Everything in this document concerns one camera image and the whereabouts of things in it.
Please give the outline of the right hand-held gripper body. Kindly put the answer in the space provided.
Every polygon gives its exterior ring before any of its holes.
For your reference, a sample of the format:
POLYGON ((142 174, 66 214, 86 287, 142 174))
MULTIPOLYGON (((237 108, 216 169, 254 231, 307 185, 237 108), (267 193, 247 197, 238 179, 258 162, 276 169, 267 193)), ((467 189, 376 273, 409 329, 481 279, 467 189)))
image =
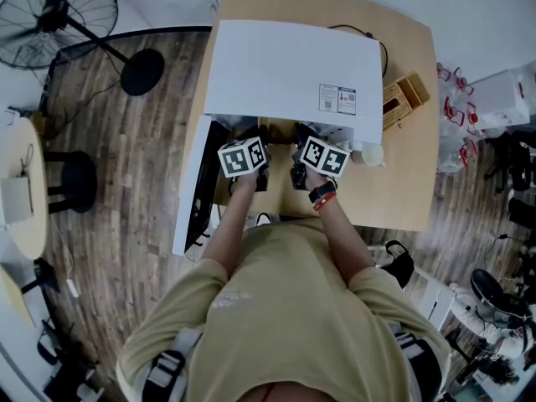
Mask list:
POLYGON ((332 180, 335 187, 343 175, 350 152, 321 139, 309 126, 296 123, 296 152, 292 155, 293 165, 290 171, 292 187, 306 190, 307 169, 310 168, 332 180))

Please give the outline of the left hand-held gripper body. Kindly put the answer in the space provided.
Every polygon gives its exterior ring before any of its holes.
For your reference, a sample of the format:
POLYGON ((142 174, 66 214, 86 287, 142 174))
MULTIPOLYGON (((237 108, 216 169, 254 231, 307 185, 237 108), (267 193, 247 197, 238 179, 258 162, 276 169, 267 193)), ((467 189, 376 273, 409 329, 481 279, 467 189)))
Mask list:
POLYGON ((218 150, 224 176, 230 180, 229 191, 240 176, 257 173, 256 192, 265 192, 268 185, 268 129, 253 126, 218 150))

